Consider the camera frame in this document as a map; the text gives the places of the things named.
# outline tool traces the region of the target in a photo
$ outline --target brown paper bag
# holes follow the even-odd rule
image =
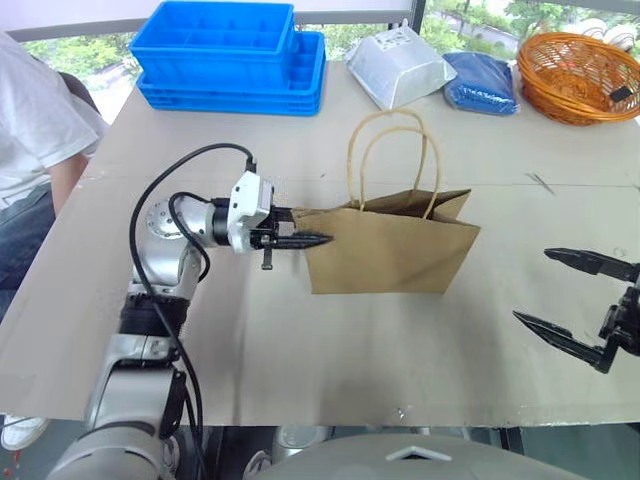
[[[416,118],[420,128],[393,127],[376,135],[360,167],[360,201],[355,199],[351,157],[359,131],[382,115],[402,113]],[[412,190],[365,202],[364,174],[375,143],[396,131],[422,135],[422,156]],[[434,192],[418,190],[428,141],[435,155]],[[480,231],[456,220],[471,190],[438,193],[440,157],[420,117],[395,109],[366,117],[349,142],[347,174],[351,201],[331,210],[295,209],[297,230],[332,235],[334,240],[305,251],[313,293],[443,293]]]

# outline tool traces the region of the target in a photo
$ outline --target blue plastic crate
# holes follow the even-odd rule
[[[315,115],[320,109],[326,57],[324,36],[296,33],[287,88],[252,89],[232,85],[220,90],[204,86],[159,84],[146,73],[138,88],[149,104],[162,110]]]
[[[282,87],[294,35],[293,6],[272,3],[160,4],[130,45],[144,71],[163,82]]]

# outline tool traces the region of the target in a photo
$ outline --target blue bag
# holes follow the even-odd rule
[[[473,52],[447,53],[443,57],[458,72],[444,87],[444,96],[451,105],[494,115],[518,112],[511,69],[506,62]]]

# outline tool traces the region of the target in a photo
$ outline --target tabletop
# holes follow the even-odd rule
[[[471,188],[460,219],[482,228],[447,292],[312,295],[304,254],[212,251],[183,329],[208,424],[542,425],[640,419],[640,359],[608,375],[538,339],[511,314],[555,321],[587,343],[624,285],[547,260],[547,247],[640,259],[640,125],[578,128],[522,101],[513,117],[454,110],[441,93],[408,105],[441,149],[447,190]],[[0,325],[0,411],[79,419],[131,275],[126,232],[145,186],[183,154],[235,142],[281,206],[347,200],[346,147],[377,107],[329,64],[311,118],[167,112],[135,90],[75,188]],[[361,142],[401,118],[379,121]],[[385,138],[367,190],[413,182],[419,139]],[[363,145],[356,149],[356,157]],[[164,182],[228,196],[241,156],[211,152]],[[422,188],[433,182],[429,164]],[[532,179],[537,175],[544,184]]]

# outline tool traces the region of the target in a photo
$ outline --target orange basket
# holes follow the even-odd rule
[[[640,115],[640,64],[584,35],[543,33],[520,49],[523,93],[547,117],[570,125]]]

